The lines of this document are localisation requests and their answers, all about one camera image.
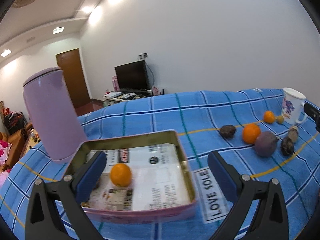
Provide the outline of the dark passion fruit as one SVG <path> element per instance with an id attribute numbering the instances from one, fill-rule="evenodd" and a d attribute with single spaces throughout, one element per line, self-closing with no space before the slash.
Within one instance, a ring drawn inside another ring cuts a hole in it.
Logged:
<path id="1" fill-rule="evenodd" d="M 285 137 L 281 141 L 280 150 L 284 156 L 293 155 L 295 152 L 295 147 L 292 139 L 290 137 Z"/>

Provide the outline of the pink box beside television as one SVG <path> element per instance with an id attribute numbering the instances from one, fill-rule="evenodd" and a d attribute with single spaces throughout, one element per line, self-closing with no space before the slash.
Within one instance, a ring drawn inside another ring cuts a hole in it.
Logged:
<path id="1" fill-rule="evenodd" d="M 119 91 L 118 79 L 116 76 L 112 76 L 112 84 L 115 92 Z"/>

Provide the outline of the brown leather sofa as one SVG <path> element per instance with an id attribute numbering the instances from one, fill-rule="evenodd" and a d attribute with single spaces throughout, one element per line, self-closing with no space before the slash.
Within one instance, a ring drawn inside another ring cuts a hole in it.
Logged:
<path id="1" fill-rule="evenodd" d="M 25 148 L 25 143 L 31 129 L 33 128 L 32 122 L 28 122 L 25 128 L 22 128 L 12 135 L 1 133 L 1 140 L 11 144 L 8 158 L 4 164 L 1 165 L 1 172 L 13 168 L 22 156 L 22 151 Z"/>

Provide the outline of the round purple fruit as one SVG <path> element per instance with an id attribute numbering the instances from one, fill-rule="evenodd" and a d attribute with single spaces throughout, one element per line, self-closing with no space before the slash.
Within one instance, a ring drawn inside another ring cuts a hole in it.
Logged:
<path id="1" fill-rule="evenodd" d="M 260 157 L 270 157 L 276 150 L 278 138 L 269 131 L 262 132 L 254 143 L 255 152 Z"/>

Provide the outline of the pink metal tin tray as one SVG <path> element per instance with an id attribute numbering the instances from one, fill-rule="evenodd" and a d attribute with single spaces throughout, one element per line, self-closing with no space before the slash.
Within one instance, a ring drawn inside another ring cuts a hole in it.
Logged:
<path id="1" fill-rule="evenodd" d="M 162 223 L 195 215 L 195 188 L 174 130 L 85 141 L 73 154 L 65 174 L 74 175 L 98 151 L 106 154 L 106 166 L 89 199 L 81 203 L 90 219 Z M 128 187 L 117 187 L 110 180 L 111 168 L 118 163 L 132 172 Z"/>

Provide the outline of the wall power outlet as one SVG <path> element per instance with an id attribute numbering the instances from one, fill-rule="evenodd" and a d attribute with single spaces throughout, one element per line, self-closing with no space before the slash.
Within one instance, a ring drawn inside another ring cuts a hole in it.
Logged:
<path id="1" fill-rule="evenodd" d="M 148 57 L 148 54 L 147 54 L 147 53 L 142 53 L 142 54 L 139 54 L 139 55 L 138 55 L 138 59 L 139 59 L 139 60 L 143 60 L 143 59 L 145 59 L 146 57 Z"/>

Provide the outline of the large orange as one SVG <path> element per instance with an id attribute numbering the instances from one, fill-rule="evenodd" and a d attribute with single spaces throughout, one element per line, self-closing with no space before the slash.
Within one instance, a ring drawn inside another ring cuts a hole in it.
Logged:
<path id="1" fill-rule="evenodd" d="M 242 131 L 242 139 L 247 144 L 254 144 L 260 133 L 261 130 L 257 124 L 247 124 Z"/>

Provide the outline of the brown wooden door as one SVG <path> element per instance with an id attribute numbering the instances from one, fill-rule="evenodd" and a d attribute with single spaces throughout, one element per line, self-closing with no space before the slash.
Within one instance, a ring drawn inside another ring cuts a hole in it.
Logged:
<path id="1" fill-rule="evenodd" d="M 88 93 L 79 49 L 56 54 L 57 65 L 63 70 L 63 76 L 74 108 L 82 107 L 91 101 Z"/>

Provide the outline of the purple cylindrical kettle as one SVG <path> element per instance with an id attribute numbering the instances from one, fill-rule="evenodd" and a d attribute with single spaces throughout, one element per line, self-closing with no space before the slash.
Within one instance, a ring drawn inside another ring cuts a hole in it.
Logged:
<path id="1" fill-rule="evenodd" d="M 23 98 L 49 157 L 56 163 L 69 162 L 87 137 L 69 96 L 63 70 L 52 67 L 30 76 L 23 84 Z"/>

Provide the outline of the small yellow-green fruit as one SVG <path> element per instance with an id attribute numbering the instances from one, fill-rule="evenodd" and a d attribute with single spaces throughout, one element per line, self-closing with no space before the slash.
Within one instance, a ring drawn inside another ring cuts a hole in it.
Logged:
<path id="1" fill-rule="evenodd" d="M 282 124 L 284 122 L 284 118 L 282 115 L 276 116 L 276 122 L 278 124 Z"/>

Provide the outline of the black television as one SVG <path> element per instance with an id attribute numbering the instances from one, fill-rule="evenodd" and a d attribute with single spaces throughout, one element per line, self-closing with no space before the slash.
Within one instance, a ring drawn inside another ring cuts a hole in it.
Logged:
<path id="1" fill-rule="evenodd" d="M 144 60 L 116 66 L 114 69 L 120 90 L 150 89 Z"/>

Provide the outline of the dark brown wrinkled fruit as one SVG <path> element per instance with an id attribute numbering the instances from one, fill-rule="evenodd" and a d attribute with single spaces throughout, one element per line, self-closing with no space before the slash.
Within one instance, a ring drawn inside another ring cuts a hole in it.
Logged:
<path id="1" fill-rule="evenodd" d="M 236 133 L 236 127 L 233 125 L 224 125 L 219 129 L 221 137 L 231 139 Z"/>

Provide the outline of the white printed mug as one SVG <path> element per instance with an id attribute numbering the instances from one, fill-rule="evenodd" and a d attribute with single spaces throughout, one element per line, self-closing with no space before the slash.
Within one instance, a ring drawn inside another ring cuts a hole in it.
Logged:
<path id="1" fill-rule="evenodd" d="M 288 87 L 284 87 L 283 92 L 284 97 L 281 115 L 283 116 L 284 121 L 291 125 L 300 125 L 308 117 L 308 115 L 304 113 L 306 96 L 301 92 Z"/>

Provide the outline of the white tv stand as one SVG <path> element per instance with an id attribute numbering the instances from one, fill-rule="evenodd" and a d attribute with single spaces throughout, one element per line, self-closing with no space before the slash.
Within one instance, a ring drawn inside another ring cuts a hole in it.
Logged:
<path id="1" fill-rule="evenodd" d="M 125 93 L 122 94 L 121 92 L 110 92 L 103 96 L 104 100 L 104 107 L 112 106 L 116 103 L 124 102 L 124 101 L 132 101 L 142 98 L 147 98 L 147 95 L 144 94 L 136 94 L 132 93 Z"/>

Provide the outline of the small orange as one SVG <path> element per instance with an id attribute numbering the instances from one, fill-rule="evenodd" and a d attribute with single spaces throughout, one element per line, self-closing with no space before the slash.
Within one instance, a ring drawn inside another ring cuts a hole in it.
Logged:
<path id="1" fill-rule="evenodd" d="M 274 115 L 274 113 L 272 111 L 266 111 L 264 113 L 263 121 L 265 123 L 272 124 L 272 123 L 275 122 L 275 120 L 276 120 L 276 117 L 275 117 L 275 115 Z"/>

